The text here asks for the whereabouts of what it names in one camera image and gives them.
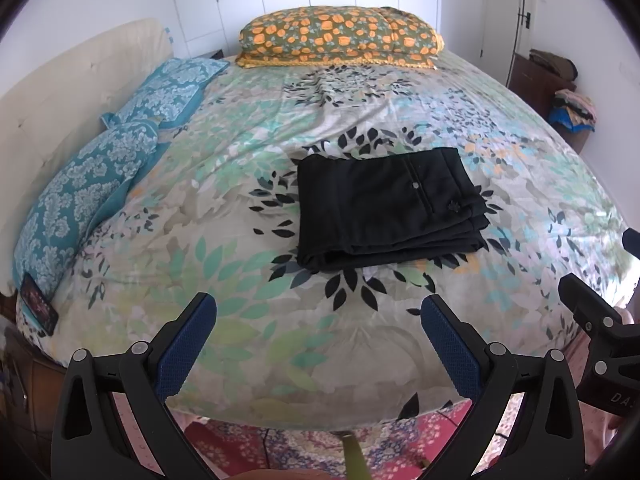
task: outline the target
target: folded black pants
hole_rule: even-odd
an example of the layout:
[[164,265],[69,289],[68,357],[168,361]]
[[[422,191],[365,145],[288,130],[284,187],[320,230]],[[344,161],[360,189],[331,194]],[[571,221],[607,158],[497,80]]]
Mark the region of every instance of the folded black pants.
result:
[[486,205],[458,150],[367,160],[310,155],[298,165],[298,263],[311,270],[368,267],[484,245]]

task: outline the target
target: cream headboard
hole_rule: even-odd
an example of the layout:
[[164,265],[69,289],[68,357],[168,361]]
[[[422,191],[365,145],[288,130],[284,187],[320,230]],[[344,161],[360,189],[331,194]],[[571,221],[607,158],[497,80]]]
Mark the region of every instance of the cream headboard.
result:
[[164,27],[139,20],[108,30],[34,70],[0,98],[0,292],[10,296],[14,247],[44,187],[172,56]]

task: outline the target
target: person's hand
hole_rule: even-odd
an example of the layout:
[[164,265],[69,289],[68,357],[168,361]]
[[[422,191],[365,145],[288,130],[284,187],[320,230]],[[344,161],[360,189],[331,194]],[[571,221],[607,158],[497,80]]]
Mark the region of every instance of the person's hand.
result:
[[331,480],[331,477],[324,471],[315,469],[290,469],[286,471],[257,469],[233,476],[229,480]]

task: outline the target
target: phone screen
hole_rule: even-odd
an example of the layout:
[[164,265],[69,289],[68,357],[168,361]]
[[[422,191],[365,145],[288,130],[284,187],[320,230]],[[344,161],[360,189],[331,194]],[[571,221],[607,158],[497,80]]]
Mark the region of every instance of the phone screen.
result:
[[53,334],[53,329],[58,322],[58,313],[51,306],[47,298],[28,272],[24,273],[20,286],[20,297],[33,314],[33,317],[47,335]]

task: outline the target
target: blue gripper pad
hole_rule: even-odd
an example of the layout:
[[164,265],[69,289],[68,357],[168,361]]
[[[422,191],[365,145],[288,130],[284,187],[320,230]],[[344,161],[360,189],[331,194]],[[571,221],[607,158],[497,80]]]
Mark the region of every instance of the blue gripper pad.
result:
[[460,396],[476,402],[482,393],[481,367],[453,325],[429,297],[422,300],[420,322]]
[[154,387],[161,402],[180,391],[213,330],[217,312],[216,300],[207,294],[162,354]]

